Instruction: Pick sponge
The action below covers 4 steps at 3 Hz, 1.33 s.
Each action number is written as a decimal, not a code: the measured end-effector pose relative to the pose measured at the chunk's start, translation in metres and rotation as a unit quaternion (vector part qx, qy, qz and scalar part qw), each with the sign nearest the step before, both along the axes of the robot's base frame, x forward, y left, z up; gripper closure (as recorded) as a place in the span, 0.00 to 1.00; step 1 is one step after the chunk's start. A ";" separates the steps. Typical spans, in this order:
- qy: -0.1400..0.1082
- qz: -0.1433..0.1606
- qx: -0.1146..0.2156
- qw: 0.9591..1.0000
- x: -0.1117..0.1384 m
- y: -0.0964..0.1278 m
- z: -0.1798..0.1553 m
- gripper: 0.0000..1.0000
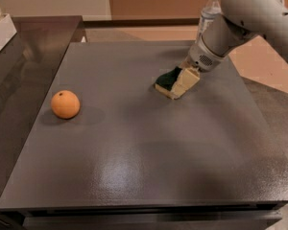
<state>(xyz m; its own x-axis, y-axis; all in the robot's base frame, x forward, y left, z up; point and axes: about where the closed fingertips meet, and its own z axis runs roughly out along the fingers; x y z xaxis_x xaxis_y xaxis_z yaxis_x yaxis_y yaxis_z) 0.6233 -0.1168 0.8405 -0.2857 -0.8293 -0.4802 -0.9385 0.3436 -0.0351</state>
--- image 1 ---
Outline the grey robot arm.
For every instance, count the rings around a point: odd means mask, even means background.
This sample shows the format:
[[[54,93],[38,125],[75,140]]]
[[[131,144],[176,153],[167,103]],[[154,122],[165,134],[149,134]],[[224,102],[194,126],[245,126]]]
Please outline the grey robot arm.
[[[233,49],[262,36],[288,63],[288,9],[279,0],[221,0],[222,13],[190,48],[170,90],[177,99]]]

